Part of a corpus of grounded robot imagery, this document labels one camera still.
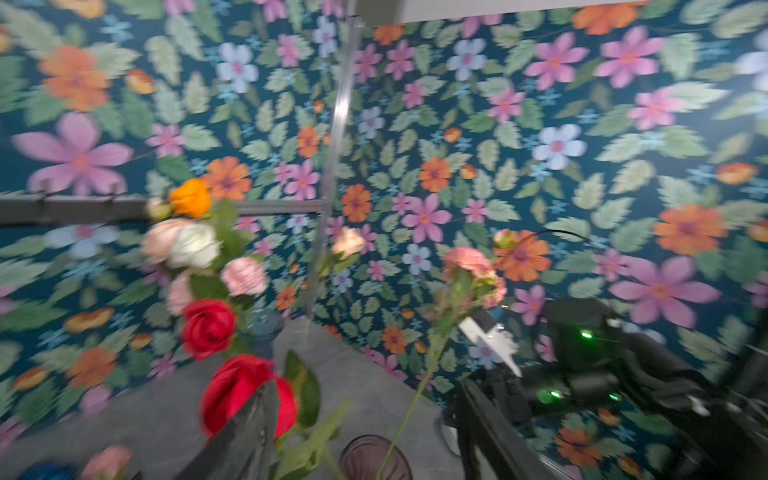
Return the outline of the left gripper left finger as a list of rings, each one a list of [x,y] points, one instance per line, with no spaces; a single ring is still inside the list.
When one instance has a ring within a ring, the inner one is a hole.
[[[278,413],[276,382],[269,381],[255,392],[177,479],[268,479]]]

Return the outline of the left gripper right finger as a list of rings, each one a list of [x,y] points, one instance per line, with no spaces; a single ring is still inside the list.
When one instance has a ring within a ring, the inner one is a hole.
[[[570,476],[532,450],[500,409],[471,380],[460,383],[456,398],[457,442],[464,478],[481,479],[480,453],[498,479],[555,480]]]

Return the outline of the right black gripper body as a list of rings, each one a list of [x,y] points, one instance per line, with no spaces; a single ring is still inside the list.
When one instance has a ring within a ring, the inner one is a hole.
[[[534,432],[537,419],[573,411],[576,401],[563,372],[553,365],[534,365],[517,376],[507,365],[476,372],[473,379],[504,418],[522,432]]]

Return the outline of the red rose stem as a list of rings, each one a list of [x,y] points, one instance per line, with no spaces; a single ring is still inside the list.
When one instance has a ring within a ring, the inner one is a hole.
[[[196,360],[227,350],[235,333],[236,315],[224,300],[198,300],[183,309],[185,350]]]
[[[345,474],[329,443],[345,419],[348,402],[320,417],[320,382],[294,351],[277,374],[274,362],[251,355],[226,361],[201,402],[208,445],[225,462],[225,479],[308,479],[322,463],[337,479]]]

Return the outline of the dark purple glass vase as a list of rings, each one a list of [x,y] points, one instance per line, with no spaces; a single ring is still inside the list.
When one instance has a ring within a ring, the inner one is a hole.
[[[348,479],[376,480],[391,442],[378,435],[362,435],[351,440],[340,457],[340,466]],[[412,480],[406,456],[395,447],[387,462],[384,480]]]

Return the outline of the deep pink peony stem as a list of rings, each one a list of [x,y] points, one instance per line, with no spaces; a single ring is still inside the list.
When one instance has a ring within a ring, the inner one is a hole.
[[[435,296],[434,335],[428,351],[426,370],[413,401],[387,447],[376,479],[383,478],[400,436],[427,384],[438,370],[453,329],[474,311],[499,306],[507,292],[505,281],[498,276],[493,261],[474,248],[456,247],[444,255],[442,276],[444,285]]]

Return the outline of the pink peony flower stem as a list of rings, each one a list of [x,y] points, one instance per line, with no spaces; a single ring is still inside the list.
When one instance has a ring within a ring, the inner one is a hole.
[[[180,317],[195,301],[222,300],[237,316],[243,316],[269,285],[265,260],[264,255],[255,254],[230,260],[220,271],[184,270],[170,283],[166,307],[173,316]]]

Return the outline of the white rose stem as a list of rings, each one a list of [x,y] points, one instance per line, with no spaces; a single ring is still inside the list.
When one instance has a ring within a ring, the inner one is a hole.
[[[215,229],[205,223],[182,228],[176,236],[167,263],[172,268],[206,269],[213,265],[221,250]]]

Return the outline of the cream yellow rose stem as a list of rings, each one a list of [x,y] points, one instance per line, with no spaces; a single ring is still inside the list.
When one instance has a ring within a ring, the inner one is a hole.
[[[340,272],[347,269],[359,259],[365,246],[366,240],[358,229],[344,227],[338,237],[330,244],[326,269],[330,272]]]

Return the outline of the orange yellow rose stem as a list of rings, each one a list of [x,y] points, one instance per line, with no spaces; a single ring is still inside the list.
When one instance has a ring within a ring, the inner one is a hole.
[[[245,243],[236,232],[239,211],[233,200],[207,180],[191,179],[169,194],[172,212],[211,227],[225,258],[234,259],[245,251]]]

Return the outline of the blue purple glass vase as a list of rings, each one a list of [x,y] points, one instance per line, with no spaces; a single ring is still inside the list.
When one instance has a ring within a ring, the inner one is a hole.
[[[238,340],[246,353],[272,360],[274,342],[283,330],[285,320],[276,310],[253,307],[238,324]]]

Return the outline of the peach peony flower stem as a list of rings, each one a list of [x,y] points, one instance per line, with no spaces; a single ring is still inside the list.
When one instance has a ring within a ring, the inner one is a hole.
[[[153,225],[144,235],[142,252],[148,264],[165,262],[179,232],[193,222],[185,218],[173,218],[173,208],[159,198],[150,198],[145,206]]]

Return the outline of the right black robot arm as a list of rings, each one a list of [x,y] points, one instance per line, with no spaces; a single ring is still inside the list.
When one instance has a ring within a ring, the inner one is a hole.
[[[465,476],[487,461],[501,479],[550,479],[553,470],[521,428],[556,413],[631,400],[677,432],[664,479],[763,479],[767,475],[767,323],[712,382],[643,333],[626,333],[596,299],[547,301],[541,310],[556,363],[464,381],[458,443]]]

